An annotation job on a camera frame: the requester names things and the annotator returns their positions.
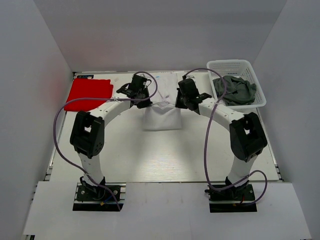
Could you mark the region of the white t-shirt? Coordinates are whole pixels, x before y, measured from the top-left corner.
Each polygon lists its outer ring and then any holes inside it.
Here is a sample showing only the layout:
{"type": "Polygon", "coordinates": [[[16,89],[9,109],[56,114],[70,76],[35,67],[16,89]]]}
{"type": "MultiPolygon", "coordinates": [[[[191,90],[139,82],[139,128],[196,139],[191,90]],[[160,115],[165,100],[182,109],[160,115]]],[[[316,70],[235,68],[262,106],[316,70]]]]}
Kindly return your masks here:
{"type": "Polygon", "coordinates": [[[151,106],[145,108],[142,127],[145,131],[170,131],[182,128],[181,110],[176,108],[178,77],[174,72],[155,75],[157,85],[151,83],[151,106]]]}

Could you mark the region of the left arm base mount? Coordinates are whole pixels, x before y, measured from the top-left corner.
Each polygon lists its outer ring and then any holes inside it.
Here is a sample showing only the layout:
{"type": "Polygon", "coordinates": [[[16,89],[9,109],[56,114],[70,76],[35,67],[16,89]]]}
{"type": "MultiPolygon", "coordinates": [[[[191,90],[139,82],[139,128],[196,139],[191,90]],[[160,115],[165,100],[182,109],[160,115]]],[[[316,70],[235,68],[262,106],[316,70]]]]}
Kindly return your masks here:
{"type": "Polygon", "coordinates": [[[111,183],[105,185],[112,191],[112,194],[105,188],[99,186],[90,187],[83,183],[83,177],[77,183],[72,210],[74,212],[119,212],[125,203],[126,184],[111,183]]]}

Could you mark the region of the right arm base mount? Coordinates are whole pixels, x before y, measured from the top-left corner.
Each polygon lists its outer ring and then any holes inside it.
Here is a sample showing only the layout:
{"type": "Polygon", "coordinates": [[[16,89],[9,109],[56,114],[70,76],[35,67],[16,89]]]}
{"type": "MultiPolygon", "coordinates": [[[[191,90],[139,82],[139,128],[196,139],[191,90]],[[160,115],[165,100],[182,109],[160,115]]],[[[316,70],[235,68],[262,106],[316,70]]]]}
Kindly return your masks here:
{"type": "Polygon", "coordinates": [[[257,212],[253,186],[247,184],[238,189],[235,187],[213,191],[208,187],[205,194],[209,197],[210,213],[255,213],[257,212]]]}

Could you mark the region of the dark grey t-shirt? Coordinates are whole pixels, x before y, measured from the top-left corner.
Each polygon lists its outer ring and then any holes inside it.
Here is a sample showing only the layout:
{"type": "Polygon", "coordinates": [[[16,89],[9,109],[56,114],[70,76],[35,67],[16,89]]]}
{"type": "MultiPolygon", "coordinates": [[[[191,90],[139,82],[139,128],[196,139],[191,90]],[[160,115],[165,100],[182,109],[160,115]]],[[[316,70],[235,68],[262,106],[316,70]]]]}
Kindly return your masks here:
{"type": "Polygon", "coordinates": [[[226,93],[223,101],[227,106],[251,105],[256,97],[257,85],[242,77],[225,75],[226,93]]]}

